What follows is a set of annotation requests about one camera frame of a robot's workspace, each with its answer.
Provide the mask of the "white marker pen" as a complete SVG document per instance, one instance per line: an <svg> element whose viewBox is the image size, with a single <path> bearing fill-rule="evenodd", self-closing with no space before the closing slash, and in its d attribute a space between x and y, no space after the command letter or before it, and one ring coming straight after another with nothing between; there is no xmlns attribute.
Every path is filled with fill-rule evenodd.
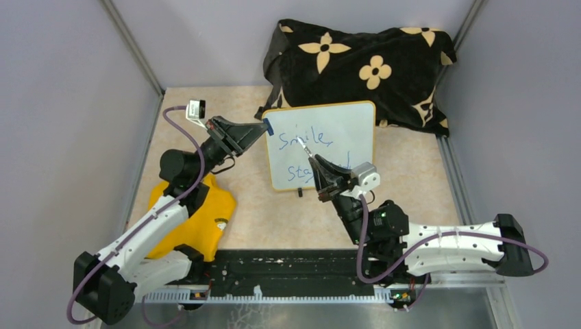
<svg viewBox="0 0 581 329"><path fill-rule="evenodd" d="M307 156L309 158L313 158L314 157L314 154L307 147L307 145L305 144L303 138L297 137L297 142L301 145L301 147L303 148L303 150L305 151L305 153L307 154Z"/></svg>

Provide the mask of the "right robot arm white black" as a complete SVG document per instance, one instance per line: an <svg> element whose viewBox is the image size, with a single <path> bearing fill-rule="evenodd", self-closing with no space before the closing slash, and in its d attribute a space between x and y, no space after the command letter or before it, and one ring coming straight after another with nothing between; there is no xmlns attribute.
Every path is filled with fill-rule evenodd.
<svg viewBox="0 0 581 329"><path fill-rule="evenodd" d="M404 282L439 271L493 271L501 276L528 277L538 273L523 228L510 214L467 226L413 223L394 201L370 210L365 195L380 183L370 162L346 169L319 154L308 155L321 202L331 202L357 246L356 273L365 283L385 278Z"/></svg>

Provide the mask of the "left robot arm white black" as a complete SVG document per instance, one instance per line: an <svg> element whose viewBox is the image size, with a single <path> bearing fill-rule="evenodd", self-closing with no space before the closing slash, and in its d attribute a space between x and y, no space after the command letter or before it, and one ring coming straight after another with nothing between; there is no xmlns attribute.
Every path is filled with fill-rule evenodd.
<svg viewBox="0 0 581 329"><path fill-rule="evenodd" d="M209 187L203 179L227 159L244 154L263 134L272 134L267 120L232 123L221 116L204 125L208 138L198 143L179 125L194 152L169 149L160 158L160 177L168 182L153 207L111 244L95 254L81 253L73 265L73 293L66 307L72 324L74 303L108 325L120 322L133 305L167 283L185 279L200 282L205 273L201 252L184 244L157 260L149 252L172 230L189 220L202 206Z"/></svg>

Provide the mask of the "blue marker cap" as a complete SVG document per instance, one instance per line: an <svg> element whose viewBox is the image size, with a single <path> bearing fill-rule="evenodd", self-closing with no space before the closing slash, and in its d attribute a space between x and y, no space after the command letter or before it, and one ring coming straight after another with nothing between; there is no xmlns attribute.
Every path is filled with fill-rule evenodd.
<svg viewBox="0 0 581 329"><path fill-rule="evenodd" d="M274 131L273 131L273 127L272 127L272 125L271 125L271 123L270 123L269 119L268 119L268 118L263 118L262 122L263 122L263 123L266 125L266 127L267 127L267 134L268 134L269 136L273 136L273 135L274 135Z"/></svg>

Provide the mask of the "white whiteboard yellow frame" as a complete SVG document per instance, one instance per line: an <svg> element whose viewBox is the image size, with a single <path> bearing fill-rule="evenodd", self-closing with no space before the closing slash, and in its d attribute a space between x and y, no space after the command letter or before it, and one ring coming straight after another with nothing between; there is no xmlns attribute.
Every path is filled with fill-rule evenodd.
<svg viewBox="0 0 581 329"><path fill-rule="evenodd" d="M271 186L276 191L313 188L304 147L352 169L373 162L375 105L371 101L267 110L266 135Z"/></svg>

